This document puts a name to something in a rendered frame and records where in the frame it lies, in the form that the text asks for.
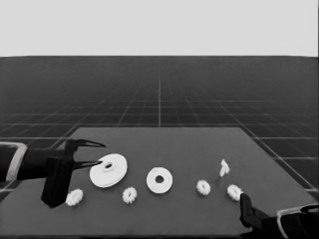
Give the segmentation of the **white round carrier with pins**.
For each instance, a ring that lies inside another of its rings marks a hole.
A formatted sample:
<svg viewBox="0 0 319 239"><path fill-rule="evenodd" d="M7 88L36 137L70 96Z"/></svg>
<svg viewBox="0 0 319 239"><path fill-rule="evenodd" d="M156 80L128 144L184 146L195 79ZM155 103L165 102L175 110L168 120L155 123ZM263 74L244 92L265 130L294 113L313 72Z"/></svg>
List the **white round carrier with pins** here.
<svg viewBox="0 0 319 239"><path fill-rule="evenodd" d="M154 167L147 175L148 189L155 194L167 193L172 187L172 174L164 167Z"/></svg>

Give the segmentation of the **large thick white disc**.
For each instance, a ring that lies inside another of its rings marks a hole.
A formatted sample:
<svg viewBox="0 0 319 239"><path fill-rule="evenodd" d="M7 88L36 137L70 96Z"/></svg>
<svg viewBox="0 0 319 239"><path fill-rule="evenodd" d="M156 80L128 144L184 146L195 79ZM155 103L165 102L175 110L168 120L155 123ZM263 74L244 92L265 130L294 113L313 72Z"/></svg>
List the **large thick white disc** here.
<svg viewBox="0 0 319 239"><path fill-rule="evenodd" d="M99 159L99 164L90 169L91 182L100 188L114 186L128 171L126 158L119 153L110 153Z"/></svg>

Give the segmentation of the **small white T-shaped piece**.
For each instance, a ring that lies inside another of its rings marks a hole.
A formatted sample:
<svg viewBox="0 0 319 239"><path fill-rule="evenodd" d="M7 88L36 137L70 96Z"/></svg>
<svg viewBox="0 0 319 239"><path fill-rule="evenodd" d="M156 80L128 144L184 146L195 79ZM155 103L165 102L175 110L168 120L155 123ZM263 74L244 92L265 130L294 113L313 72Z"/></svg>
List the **small white T-shaped piece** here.
<svg viewBox="0 0 319 239"><path fill-rule="evenodd" d="M230 167L228 166L227 162L223 159L220 163L221 169L219 172L219 176L223 177L225 174L227 174L230 171Z"/></svg>

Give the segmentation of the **small white gear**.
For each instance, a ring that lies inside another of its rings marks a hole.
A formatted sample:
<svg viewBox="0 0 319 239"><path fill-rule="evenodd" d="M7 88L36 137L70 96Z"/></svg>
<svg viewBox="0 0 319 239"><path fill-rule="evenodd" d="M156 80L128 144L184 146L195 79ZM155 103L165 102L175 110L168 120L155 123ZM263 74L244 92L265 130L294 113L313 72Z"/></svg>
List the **small white gear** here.
<svg viewBox="0 0 319 239"><path fill-rule="evenodd" d="M69 206L75 206L79 204L84 197L84 192L82 189L74 189L67 195L66 203Z"/></svg>
<svg viewBox="0 0 319 239"><path fill-rule="evenodd" d="M201 195L208 195L210 193L211 187L206 180L199 180L196 184L196 190Z"/></svg>
<svg viewBox="0 0 319 239"><path fill-rule="evenodd" d="M242 189L237 185L231 184L227 187L227 194L234 201L239 201L242 193Z"/></svg>
<svg viewBox="0 0 319 239"><path fill-rule="evenodd" d="M123 192L123 201L127 204L132 204L136 201L138 192L134 187L128 187Z"/></svg>

